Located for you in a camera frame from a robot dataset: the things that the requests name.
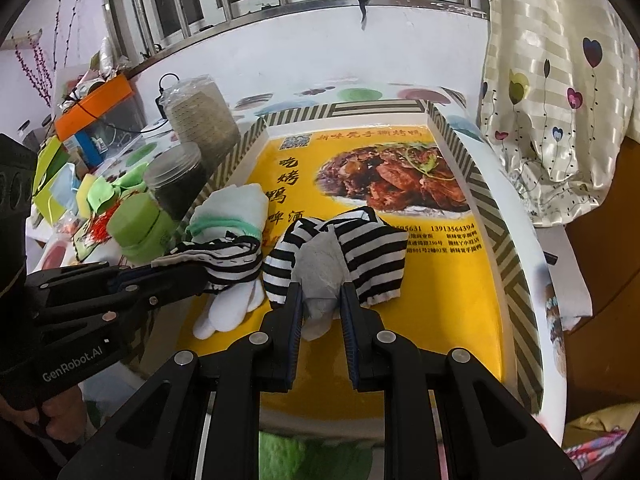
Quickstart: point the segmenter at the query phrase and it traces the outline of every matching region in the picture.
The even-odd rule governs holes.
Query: white wall
[[[64,60],[74,1],[63,0],[60,12],[56,54],[60,65]],[[66,62],[68,66],[88,62],[88,59],[100,49],[100,42],[107,35],[101,3],[102,0],[80,0],[71,31]],[[25,36],[28,31],[35,32],[42,29],[40,46],[46,53],[52,77],[53,31],[57,10],[58,0],[30,0],[12,28],[14,36]],[[21,52],[27,64],[35,69],[32,51],[22,50]],[[0,77],[0,132],[14,136],[18,127],[27,119],[31,120],[32,126],[40,126],[49,109],[22,72],[20,63],[12,50],[0,51]]]
[[[183,49],[132,79],[149,120],[167,72],[210,74],[233,105],[252,94],[300,92],[336,79],[444,86],[478,106],[488,22],[409,7],[311,10],[271,18]]]

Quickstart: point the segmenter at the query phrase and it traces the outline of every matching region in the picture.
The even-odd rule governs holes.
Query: phone number
[[[465,231],[470,231],[471,229],[475,229],[476,226],[473,224],[467,225],[459,225],[459,226],[450,226],[450,225],[432,225],[431,230],[434,232],[441,233],[463,233]]]

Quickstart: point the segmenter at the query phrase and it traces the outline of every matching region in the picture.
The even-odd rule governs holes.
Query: human hand
[[[86,408],[82,401],[82,392],[78,386],[56,395],[42,403],[42,411],[51,420],[47,424],[47,434],[62,442],[76,441],[84,434],[86,427]],[[25,422],[36,424],[40,418],[38,410],[31,408],[25,412],[14,410],[0,396],[0,416],[14,423],[24,433],[33,436]]]

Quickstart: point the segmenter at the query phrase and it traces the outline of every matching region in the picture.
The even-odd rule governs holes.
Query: blue face mask
[[[65,209],[77,213],[76,192],[80,187],[80,181],[76,177],[76,167],[71,162],[68,162],[58,171],[54,178],[55,181],[49,187],[51,196]]]

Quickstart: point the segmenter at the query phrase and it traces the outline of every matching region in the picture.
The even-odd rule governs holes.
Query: dark blue heart
[[[562,128],[558,128],[557,126],[554,126],[554,129],[551,130],[551,133],[554,136],[554,139],[556,140],[556,142],[560,142],[560,139],[562,139]]]
[[[602,46],[598,40],[590,40],[584,38],[582,40],[582,49],[584,50],[584,57],[587,58],[587,62],[592,68],[596,68],[602,61]]]

